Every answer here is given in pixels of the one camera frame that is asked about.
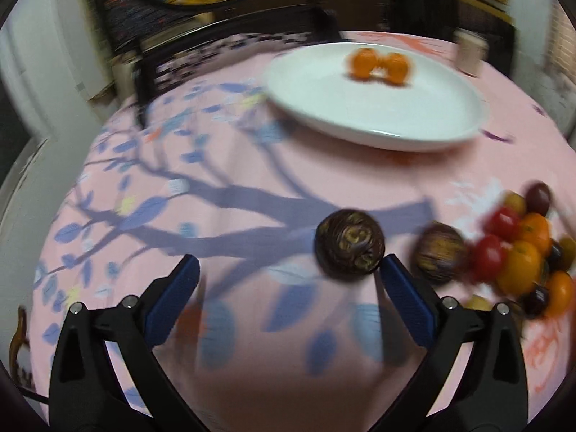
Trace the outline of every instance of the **white plate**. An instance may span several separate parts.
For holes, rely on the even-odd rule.
[[[405,86],[348,76],[361,47],[405,54]],[[307,125],[337,138],[396,151],[433,151],[473,138],[488,118],[486,101],[464,75],[421,54],[387,45],[312,45],[272,61],[269,97]]]

